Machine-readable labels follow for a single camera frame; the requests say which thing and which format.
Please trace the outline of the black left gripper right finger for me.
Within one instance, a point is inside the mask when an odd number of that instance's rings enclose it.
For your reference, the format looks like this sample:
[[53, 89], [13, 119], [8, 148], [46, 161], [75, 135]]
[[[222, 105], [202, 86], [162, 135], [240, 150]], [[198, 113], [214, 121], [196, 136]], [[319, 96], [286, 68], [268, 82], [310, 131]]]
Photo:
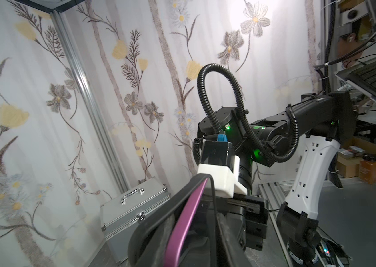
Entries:
[[218, 267], [250, 267], [251, 264], [248, 258], [241, 249], [223, 214], [218, 213], [216, 224]]

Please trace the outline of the cardboard box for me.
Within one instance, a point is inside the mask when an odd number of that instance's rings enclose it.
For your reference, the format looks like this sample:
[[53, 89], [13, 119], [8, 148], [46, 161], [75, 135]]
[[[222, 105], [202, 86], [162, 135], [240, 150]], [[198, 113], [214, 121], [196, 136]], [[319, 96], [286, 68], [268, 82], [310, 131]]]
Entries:
[[[376, 144], [368, 142], [360, 138], [352, 138], [343, 144], [343, 149], [348, 149], [351, 146], [357, 146], [365, 152], [376, 154]], [[338, 173], [344, 178], [354, 178], [359, 175], [359, 164], [361, 157], [345, 158], [338, 154], [337, 169]]]

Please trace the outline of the black phone case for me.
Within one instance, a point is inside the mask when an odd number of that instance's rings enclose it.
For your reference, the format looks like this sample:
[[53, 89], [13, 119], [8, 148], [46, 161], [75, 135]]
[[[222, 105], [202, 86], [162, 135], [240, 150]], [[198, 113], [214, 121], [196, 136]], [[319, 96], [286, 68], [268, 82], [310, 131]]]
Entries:
[[[176, 195], [140, 223], [134, 231], [128, 246], [128, 260], [132, 267], [137, 265], [143, 267], [142, 254], [152, 239], [155, 230], [172, 214], [174, 214], [175, 222], [177, 223], [189, 195], [194, 192], [196, 186], [200, 185], [203, 178], [208, 178], [208, 181], [212, 181], [212, 176], [209, 174], [195, 175]], [[213, 203], [216, 203], [215, 194], [212, 194], [212, 200]]]

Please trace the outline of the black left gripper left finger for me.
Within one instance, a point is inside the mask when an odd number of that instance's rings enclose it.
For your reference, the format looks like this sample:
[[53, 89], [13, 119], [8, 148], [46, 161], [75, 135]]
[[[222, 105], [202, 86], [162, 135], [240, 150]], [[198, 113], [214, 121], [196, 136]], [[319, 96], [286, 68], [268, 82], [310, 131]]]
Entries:
[[175, 216], [172, 214], [155, 230], [142, 254], [142, 265], [144, 267], [164, 266], [166, 248], [175, 224]]

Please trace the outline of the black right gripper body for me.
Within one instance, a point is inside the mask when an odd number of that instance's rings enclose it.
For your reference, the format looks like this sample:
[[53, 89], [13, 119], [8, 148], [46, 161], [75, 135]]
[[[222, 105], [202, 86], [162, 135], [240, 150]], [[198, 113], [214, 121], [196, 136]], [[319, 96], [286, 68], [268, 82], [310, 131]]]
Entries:
[[258, 196], [235, 195], [233, 199], [217, 198], [216, 203], [240, 246], [261, 251], [267, 237], [269, 202]]

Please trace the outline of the silver aluminium case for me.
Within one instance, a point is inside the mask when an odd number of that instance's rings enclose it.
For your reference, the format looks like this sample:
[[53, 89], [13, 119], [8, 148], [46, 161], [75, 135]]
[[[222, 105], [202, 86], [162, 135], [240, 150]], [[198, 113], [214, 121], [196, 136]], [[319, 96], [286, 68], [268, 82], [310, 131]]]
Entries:
[[149, 179], [100, 208], [101, 230], [117, 264], [128, 259], [129, 241], [138, 225], [169, 199], [167, 186]]

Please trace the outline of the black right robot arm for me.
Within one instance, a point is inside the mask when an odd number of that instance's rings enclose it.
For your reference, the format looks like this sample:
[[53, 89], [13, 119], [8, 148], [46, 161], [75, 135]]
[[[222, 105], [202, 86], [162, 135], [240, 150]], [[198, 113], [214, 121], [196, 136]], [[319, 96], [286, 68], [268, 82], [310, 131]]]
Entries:
[[[205, 88], [208, 73], [217, 72], [231, 84], [236, 106], [214, 111]], [[275, 116], [250, 123], [239, 83], [222, 65], [204, 66], [197, 77], [202, 108], [206, 113], [198, 125], [192, 152], [200, 167], [220, 165], [217, 149], [231, 145], [241, 161], [270, 167], [289, 161], [301, 136], [306, 137], [305, 151], [291, 192], [281, 205], [277, 225], [288, 238], [287, 249], [293, 261], [312, 266], [319, 260], [316, 250], [321, 243], [318, 229], [318, 205], [324, 179], [340, 146], [355, 131], [355, 114], [346, 91], [319, 96], [305, 94], [302, 101], [287, 105]]]

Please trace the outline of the amber glass jar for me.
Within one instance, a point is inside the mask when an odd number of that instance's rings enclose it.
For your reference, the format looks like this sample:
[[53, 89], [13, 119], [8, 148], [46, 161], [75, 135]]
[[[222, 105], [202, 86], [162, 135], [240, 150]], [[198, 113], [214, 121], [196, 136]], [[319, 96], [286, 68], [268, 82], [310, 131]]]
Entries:
[[376, 183], [376, 154], [363, 154], [359, 164], [359, 178], [368, 184]]

